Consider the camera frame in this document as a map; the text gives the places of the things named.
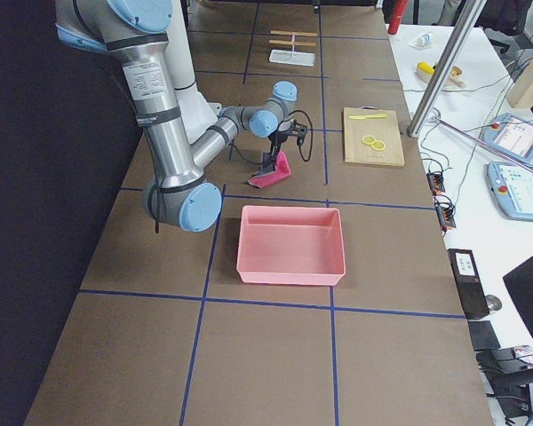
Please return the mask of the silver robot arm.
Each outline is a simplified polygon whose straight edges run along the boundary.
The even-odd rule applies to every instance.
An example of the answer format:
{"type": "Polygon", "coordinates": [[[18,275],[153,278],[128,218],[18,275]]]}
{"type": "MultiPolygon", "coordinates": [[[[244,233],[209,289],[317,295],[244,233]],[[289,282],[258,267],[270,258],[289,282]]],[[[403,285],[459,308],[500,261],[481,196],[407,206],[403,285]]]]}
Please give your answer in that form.
{"type": "Polygon", "coordinates": [[[156,224],[197,233],[215,223],[222,196],[205,168],[243,130],[271,142],[255,178],[274,183],[289,176],[280,145],[306,133],[290,116],[293,83],[276,83],[261,106],[212,105],[197,88],[180,2],[58,1],[55,8],[61,42],[121,63],[152,155],[154,179],[143,205],[156,224]]]}

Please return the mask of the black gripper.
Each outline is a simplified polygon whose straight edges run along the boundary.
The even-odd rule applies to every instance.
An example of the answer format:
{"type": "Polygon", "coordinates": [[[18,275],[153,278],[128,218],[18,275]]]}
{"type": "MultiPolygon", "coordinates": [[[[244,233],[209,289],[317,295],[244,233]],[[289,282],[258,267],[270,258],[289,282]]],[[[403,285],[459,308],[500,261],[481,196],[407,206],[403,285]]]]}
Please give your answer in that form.
{"type": "Polygon", "coordinates": [[[288,139],[292,133],[292,120],[282,122],[278,128],[268,136],[271,142],[270,153],[263,153],[261,156],[261,171],[275,171],[275,156],[281,150],[282,144],[288,139]]]}

